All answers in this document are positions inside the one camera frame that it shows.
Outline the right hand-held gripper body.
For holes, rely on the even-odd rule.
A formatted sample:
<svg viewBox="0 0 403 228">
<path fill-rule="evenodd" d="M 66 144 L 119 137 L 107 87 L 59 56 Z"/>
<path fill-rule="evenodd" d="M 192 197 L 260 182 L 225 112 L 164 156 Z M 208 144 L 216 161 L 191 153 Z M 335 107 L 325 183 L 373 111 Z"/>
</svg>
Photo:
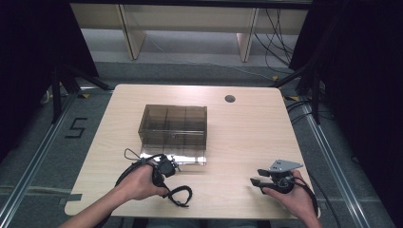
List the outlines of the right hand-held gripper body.
<svg viewBox="0 0 403 228">
<path fill-rule="evenodd" d="M 271 176 L 268 178 L 272 180 L 271 182 L 268 182 L 270 186 L 267 188 L 276 190 L 281 194 L 291 192 L 294 188 L 294 184 L 292 183 L 292 179 L 294 178 L 292 170 L 298 169 L 302 166 L 303 164 L 299 162 L 275 160 L 268 169 L 264 169 L 270 172 Z"/>
</svg>

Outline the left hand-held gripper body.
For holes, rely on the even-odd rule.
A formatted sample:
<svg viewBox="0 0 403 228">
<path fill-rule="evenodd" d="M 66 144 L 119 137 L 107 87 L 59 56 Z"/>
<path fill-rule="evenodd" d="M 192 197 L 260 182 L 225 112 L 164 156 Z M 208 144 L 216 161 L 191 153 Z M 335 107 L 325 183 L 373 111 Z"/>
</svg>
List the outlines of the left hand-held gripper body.
<svg viewBox="0 0 403 228">
<path fill-rule="evenodd" d="M 152 182 L 158 187 L 164 187 L 164 179 L 176 174 L 177 164 L 166 155 L 161 154 L 159 159 L 153 163 Z"/>
</svg>

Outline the smoky transparent plastic organizer box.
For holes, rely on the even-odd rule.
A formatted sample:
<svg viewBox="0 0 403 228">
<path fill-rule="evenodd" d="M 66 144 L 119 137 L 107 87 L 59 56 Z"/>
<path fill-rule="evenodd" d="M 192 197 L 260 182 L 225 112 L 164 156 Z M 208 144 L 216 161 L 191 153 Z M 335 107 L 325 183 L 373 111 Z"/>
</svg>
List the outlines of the smoky transparent plastic organizer box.
<svg viewBox="0 0 403 228">
<path fill-rule="evenodd" d="M 206 165 L 206 106 L 147 104 L 138 134 L 143 156 L 165 154 L 179 164 Z"/>
</svg>

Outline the person's right hand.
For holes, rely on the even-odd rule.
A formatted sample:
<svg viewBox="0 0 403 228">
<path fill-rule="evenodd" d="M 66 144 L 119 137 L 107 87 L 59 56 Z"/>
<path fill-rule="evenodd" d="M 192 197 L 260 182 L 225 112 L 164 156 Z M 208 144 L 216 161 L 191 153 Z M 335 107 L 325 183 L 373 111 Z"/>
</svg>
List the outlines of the person's right hand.
<svg viewBox="0 0 403 228">
<path fill-rule="evenodd" d="M 289 213 L 296 218 L 302 213 L 316 214 L 309 194 L 301 186 L 295 186 L 293 190 L 287 194 L 281 194 L 267 187 L 263 188 L 263 192 L 282 203 Z"/>
</svg>

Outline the person's left hand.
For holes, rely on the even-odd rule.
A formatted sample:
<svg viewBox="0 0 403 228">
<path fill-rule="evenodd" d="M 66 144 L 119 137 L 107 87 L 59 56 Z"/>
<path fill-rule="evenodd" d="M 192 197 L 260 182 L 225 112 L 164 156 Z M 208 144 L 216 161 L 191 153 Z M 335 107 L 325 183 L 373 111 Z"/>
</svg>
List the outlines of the person's left hand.
<svg viewBox="0 0 403 228">
<path fill-rule="evenodd" d="M 150 165 L 142 165 L 127 175 L 116 187 L 122 196 L 122 201 L 144 200 L 152 196 L 164 196 L 168 190 L 157 187 L 152 182 L 153 168 Z"/>
</svg>

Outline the black metal stand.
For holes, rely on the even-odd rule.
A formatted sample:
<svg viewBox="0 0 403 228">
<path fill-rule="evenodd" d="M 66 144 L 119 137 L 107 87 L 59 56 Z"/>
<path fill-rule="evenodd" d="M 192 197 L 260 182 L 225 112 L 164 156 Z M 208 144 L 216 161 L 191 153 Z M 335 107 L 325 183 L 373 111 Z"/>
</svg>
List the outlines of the black metal stand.
<svg viewBox="0 0 403 228">
<path fill-rule="evenodd" d="M 296 78 L 299 78 L 296 87 L 296 93 L 298 95 L 306 95 L 308 91 L 311 91 L 311 110 L 313 111 L 313 118 L 316 121 L 316 124 L 320 124 L 318 114 L 320 77 L 315 64 L 306 64 L 284 79 L 275 82 L 273 87 L 280 88 Z"/>
<path fill-rule="evenodd" d="M 113 90 L 114 87 L 107 85 L 93 77 L 77 67 L 73 67 L 67 64 L 58 64 L 54 67 L 51 73 L 51 89 L 53 95 L 53 119 L 55 124 L 62 116 L 62 95 L 60 86 L 63 86 L 68 94 L 76 94 L 81 91 L 76 78 L 82 78 L 85 81 L 99 87 L 102 90 Z"/>
</svg>

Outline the black tape floor mark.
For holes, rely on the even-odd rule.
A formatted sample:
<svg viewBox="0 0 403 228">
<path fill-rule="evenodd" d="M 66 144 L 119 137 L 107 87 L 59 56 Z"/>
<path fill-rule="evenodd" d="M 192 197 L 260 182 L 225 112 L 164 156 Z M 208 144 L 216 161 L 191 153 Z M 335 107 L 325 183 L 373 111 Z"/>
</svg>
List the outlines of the black tape floor mark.
<svg viewBox="0 0 403 228">
<path fill-rule="evenodd" d="M 87 118 L 75 118 L 68 130 L 68 134 L 65 135 L 66 139 L 81 139 L 86 128 L 84 127 L 84 122 Z"/>
</svg>

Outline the black curtain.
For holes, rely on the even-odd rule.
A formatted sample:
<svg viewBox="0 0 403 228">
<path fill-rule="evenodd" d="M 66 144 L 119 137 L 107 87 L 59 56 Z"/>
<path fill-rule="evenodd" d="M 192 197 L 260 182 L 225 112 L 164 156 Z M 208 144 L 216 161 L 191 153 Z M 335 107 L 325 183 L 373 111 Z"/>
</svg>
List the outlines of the black curtain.
<svg viewBox="0 0 403 228">
<path fill-rule="evenodd" d="M 68 0 L 0 0 L 0 162 L 63 64 L 98 71 Z"/>
<path fill-rule="evenodd" d="M 291 67 L 335 18 L 320 78 L 336 120 L 396 228 L 403 228 L 403 0 L 313 0 Z"/>
</svg>

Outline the grey floor tape strip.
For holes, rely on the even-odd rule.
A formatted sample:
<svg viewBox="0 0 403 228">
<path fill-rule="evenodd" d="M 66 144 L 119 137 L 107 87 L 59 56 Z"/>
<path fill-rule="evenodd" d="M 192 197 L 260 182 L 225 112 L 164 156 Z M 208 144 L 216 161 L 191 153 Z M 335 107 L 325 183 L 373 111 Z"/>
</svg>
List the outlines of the grey floor tape strip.
<svg viewBox="0 0 403 228">
<path fill-rule="evenodd" d="M 14 187 L 11 185 L 0 185 L 0 194 L 10 194 L 13 190 Z M 71 189 L 44 186 L 29 186 L 25 190 L 25 194 L 66 197 L 67 201 L 78 201 L 82 199 L 82 194 L 73 194 Z"/>
</svg>

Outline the aluminium floor rail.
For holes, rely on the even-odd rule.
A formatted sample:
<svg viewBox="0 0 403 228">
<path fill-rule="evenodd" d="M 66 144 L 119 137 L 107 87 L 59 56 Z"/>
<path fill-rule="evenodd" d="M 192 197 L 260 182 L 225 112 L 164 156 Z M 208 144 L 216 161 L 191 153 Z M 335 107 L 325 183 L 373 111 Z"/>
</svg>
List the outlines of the aluminium floor rail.
<svg viewBox="0 0 403 228">
<path fill-rule="evenodd" d="M 0 185 L 0 195 L 5 192 L 7 199 L 0 206 L 0 228 L 8 228 L 18 207 L 20 206 L 25 194 L 28 192 L 29 186 L 38 173 L 45 157 L 47 156 L 51 145 L 56 139 L 56 135 L 64 123 L 68 110 L 76 99 L 76 95 L 67 95 L 62 105 L 62 111 L 56 120 L 50 119 L 51 124 L 48 126 L 46 134 L 41 139 L 37 147 L 32 149 L 32 155 L 27 161 L 27 166 L 21 177 L 14 185 Z"/>
<path fill-rule="evenodd" d="M 337 188 L 355 223 L 355 227 L 371 228 L 370 223 L 363 211 L 361 203 L 357 199 L 353 188 L 351 187 L 345 174 L 343 173 L 342 168 L 338 163 L 333 149 L 331 148 L 321 126 L 313 117 L 313 109 L 308 104 L 304 104 L 302 110 L 307 115 L 308 123 L 311 126 L 311 129 L 317 139 L 317 143 L 324 156 L 324 159 L 327 162 L 328 167 L 335 179 Z"/>
</svg>

